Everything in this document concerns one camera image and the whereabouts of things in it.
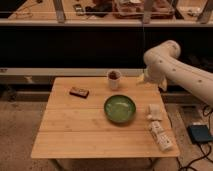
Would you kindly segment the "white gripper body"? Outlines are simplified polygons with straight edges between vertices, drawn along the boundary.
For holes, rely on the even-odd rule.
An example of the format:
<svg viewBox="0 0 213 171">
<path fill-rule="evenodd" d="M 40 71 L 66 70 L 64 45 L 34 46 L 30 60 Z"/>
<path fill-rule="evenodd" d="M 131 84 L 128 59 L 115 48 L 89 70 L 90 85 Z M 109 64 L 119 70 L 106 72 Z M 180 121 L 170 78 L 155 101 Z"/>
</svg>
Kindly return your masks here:
<svg viewBox="0 0 213 171">
<path fill-rule="evenodd" d="M 165 75 L 159 71 L 155 71 L 150 68 L 144 70 L 144 79 L 146 82 L 153 84 L 163 84 L 166 81 Z"/>
</svg>

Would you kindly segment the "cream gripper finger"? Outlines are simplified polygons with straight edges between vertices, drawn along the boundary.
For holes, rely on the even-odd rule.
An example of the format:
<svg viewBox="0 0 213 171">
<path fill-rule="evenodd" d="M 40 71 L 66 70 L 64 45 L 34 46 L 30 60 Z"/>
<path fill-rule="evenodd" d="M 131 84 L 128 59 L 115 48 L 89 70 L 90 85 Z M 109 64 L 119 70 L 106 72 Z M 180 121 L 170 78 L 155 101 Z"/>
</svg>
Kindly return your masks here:
<svg viewBox="0 0 213 171">
<path fill-rule="evenodd" d="M 137 78 L 137 84 L 142 84 L 145 82 L 145 76 L 142 74 Z"/>
<path fill-rule="evenodd" d="M 163 91 L 167 91 L 167 80 L 164 79 L 160 84 L 159 87 L 163 90 Z"/>
</svg>

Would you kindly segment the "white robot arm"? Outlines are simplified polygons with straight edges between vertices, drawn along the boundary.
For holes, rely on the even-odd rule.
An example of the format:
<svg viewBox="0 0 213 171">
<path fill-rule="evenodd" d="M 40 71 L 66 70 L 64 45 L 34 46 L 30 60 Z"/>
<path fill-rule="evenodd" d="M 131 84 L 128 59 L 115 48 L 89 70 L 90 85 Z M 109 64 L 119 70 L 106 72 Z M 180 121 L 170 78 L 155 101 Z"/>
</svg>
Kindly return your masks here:
<svg viewBox="0 0 213 171">
<path fill-rule="evenodd" d="M 166 79 L 170 79 L 213 107 L 213 73 L 180 62 L 180 53 L 180 45 L 173 40 L 147 50 L 143 57 L 146 68 L 137 83 L 153 83 L 165 90 Z"/>
</svg>

